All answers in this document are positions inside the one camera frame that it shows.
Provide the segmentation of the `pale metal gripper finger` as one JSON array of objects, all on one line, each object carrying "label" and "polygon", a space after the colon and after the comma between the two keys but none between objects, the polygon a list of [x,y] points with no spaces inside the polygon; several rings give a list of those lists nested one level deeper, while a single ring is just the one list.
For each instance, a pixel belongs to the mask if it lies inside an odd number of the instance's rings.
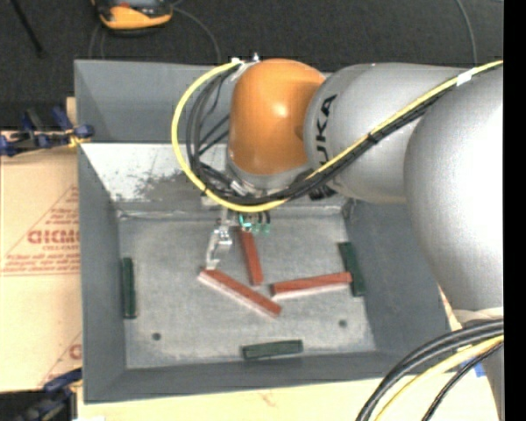
[{"label": "pale metal gripper finger", "polygon": [[205,267],[216,269],[220,261],[227,255],[233,245],[233,239],[228,227],[218,227],[210,234],[205,254]]}]

